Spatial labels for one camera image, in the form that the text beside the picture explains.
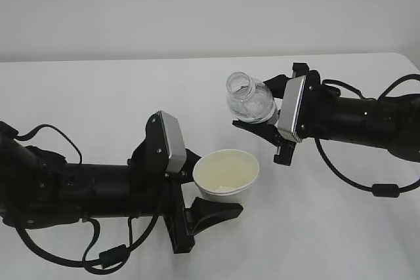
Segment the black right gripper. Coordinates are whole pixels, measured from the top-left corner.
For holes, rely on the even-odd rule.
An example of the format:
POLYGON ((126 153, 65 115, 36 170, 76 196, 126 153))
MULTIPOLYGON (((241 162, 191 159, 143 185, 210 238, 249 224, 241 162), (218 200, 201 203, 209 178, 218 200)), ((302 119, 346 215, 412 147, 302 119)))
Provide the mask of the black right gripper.
MULTIPOLYGON (((319 118, 319 112, 331 98, 338 96, 338 89, 323 85, 318 71, 311 70, 308 64, 300 62, 293 63, 291 77, 277 75, 263 82, 270 90, 273 98, 282 100, 287 82, 292 78, 304 75, 306 76, 305 90, 301 101, 297 125, 297 134, 302 140, 310 136, 310 133, 314 130, 315 121, 319 118)), ((273 146, 278 147, 274 155, 274 162, 276 164, 291 164, 295 146, 298 143, 282 138, 275 125, 268 123, 251 124, 240 120, 233 120, 232 125, 236 128, 246 130, 266 140, 273 146)))

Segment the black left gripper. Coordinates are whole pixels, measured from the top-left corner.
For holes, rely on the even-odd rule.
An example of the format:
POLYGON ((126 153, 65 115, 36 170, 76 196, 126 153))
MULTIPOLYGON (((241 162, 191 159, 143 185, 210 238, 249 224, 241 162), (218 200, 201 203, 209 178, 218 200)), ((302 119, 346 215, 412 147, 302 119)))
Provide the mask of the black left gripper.
POLYGON ((185 207, 181 186, 193 182, 193 171, 201 159, 186 149, 186 161, 179 173, 166 171, 169 162, 163 126, 158 111, 146 122, 145 138, 127 160, 135 172, 134 186, 144 195, 139 216, 150 216, 150 223, 143 234, 131 246, 138 248, 155 228, 162 217, 175 254, 189 253, 195 245, 194 236, 202 231, 239 217, 243 207, 238 203, 220 203, 195 198, 190 208, 185 207))

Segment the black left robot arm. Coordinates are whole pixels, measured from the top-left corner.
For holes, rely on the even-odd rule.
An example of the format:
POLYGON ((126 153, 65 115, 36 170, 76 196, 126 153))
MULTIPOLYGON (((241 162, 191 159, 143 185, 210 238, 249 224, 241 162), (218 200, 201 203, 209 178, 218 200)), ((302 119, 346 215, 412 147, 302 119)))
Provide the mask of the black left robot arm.
POLYGON ((1 217, 20 231, 73 224, 89 218, 163 218, 175 253, 191 251, 194 237, 237 218, 238 203, 197 197, 184 204, 199 157, 184 145, 179 122, 153 113, 145 138, 125 165, 69 163, 28 144, 35 136, 1 124, 1 217))

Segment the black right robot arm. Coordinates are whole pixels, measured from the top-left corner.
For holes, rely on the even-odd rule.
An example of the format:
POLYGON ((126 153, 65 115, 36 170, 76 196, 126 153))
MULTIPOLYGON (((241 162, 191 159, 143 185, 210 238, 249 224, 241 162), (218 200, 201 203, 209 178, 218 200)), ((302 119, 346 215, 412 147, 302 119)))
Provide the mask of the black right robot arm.
POLYGON ((275 163, 290 165, 295 146, 306 138, 381 148, 419 161, 419 94, 390 95, 398 85, 419 80, 419 74, 397 79, 378 98, 366 98, 342 81, 321 79, 305 63, 294 63, 292 70, 291 77, 277 75, 262 84, 272 99, 282 101, 271 117, 232 123, 276 146, 275 163))

